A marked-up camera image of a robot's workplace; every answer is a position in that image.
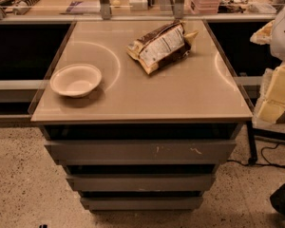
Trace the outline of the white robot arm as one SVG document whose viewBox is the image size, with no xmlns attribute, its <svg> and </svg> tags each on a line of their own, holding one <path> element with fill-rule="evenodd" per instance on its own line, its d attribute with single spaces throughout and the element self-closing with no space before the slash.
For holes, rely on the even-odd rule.
<svg viewBox="0 0 285 228">
<path fill-rule="evenodd" d="M 271 54 L 279 60 L 285 61 L 285 6 L 275 17 L 275 20 L 255 32 L 250 41 L 258 45 L 268 44 Z"/>
</svg>

